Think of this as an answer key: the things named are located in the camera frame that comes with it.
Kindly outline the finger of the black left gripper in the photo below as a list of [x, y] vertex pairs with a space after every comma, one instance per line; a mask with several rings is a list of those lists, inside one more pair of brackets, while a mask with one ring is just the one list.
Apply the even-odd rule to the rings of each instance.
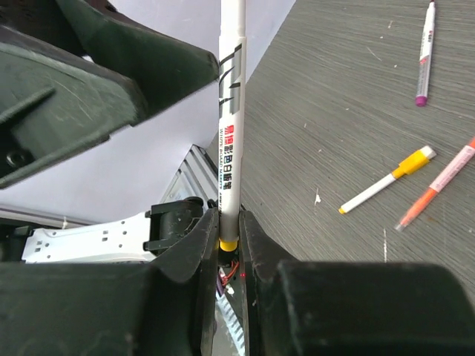
[[1, 28], [1, 187], [144, 120], [129, 78], [8, 27]]
[[93, 61], [132, 79], [148, 119], [218, 78], [215, 56], [158, 33], [120, 13], [109, 1], [58, 3]]

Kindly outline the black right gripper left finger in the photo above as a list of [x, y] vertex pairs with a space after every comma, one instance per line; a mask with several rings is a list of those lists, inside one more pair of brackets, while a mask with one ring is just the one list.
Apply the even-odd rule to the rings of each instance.
[[218, 212], [213, 208], [186, 237], [153, 262], [153, 355], [212, 353], [217, 236]]

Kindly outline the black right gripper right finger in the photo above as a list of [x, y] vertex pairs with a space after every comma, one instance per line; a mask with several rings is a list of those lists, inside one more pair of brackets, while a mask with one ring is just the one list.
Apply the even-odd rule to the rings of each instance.
[[285, 355], [289, 307], [278, 265], [295, 261], [269, 237], [251, 211], [239, 215], [240, 282], [247, 355]]

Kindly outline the white marker orange tip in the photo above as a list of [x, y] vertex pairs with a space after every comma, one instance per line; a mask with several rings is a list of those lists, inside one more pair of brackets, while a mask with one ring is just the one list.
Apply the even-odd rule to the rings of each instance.
[[218, 211], [220, 248], [238, 246], [246, 86], [246, 2], [222, 1], [219, 36]]

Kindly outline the white pen yellow end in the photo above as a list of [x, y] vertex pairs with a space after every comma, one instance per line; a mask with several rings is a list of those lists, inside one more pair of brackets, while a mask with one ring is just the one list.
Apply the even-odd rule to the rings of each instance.
[[372, 184], [369, 188], [362, 191], [360, 194], [356, 195], [346, 203], [344, 203], [339, 209], [340, 214], [346, 214], [352, 211], [354, 208], [358, 207], [360, 204], [385, 189], [387, 186], [396, 181], [396, 178], [392, 174], [381, 178], [378, 182]]

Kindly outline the orange highlighter pen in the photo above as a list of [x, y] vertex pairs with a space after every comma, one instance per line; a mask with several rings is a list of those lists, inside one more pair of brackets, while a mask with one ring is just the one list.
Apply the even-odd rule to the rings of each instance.
[[426, 192], [412, 204], [406, 214], [400, 219], [395, 229], [402, 231], [411, 224], [433, 201], [445, 186], [467, 165], [474, 157], [474, 138], [450, 161], [428, 186]]

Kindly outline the white pen purple end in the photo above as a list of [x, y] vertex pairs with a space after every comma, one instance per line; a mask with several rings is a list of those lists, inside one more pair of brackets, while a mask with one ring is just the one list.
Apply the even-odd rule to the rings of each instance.
[[419, 53], [419, 77], [415, 97], [415, 104], [417, 107], [426, 106], [428, 102], [430, 69], [435, 30], [435, 16], [436, 2], [434, 0], [431, 0], [426, 11], [425, 23], [422, 32], [422, 42]]

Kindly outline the yellow black eraser cap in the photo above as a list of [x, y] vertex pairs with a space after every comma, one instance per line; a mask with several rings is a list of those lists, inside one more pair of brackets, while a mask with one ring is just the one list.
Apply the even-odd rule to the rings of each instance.
[[435, 156], [435, 150], [429, 145], [426, 145], [401, 161], [398, 167], [392, 172], [392, 175], [395, 179], [399, 179], [404, 175], [412, 174], [428, 164]]

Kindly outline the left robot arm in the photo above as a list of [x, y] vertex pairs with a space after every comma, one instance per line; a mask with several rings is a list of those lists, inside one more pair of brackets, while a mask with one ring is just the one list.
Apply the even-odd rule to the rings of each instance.
[[[1, 3], [1, 186], [139, 125], [216, 80], [202, 48], [149, 29], [107, 1]], [[116, 222], [17, 231], [26, 263], [148, 262], [193, 229], [203, 202]]]

